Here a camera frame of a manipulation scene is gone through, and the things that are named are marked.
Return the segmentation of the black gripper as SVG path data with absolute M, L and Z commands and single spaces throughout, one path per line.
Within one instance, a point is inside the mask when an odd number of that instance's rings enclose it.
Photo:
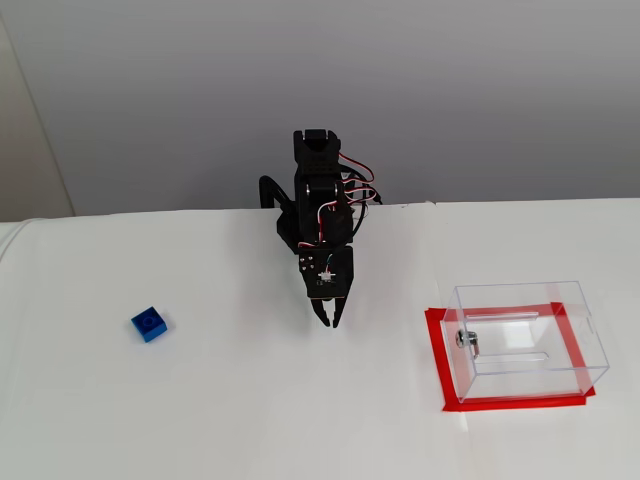
M 353 282 L 353 248 L 346 246 L 337 251 L 329 248 L 303 248 L 298 257 L 307 296 L 312 299 L 312 308 L 325 326 L 331 326 L 331 320 L 322 299 L 335 298 L 332 325 L 337 328 Z

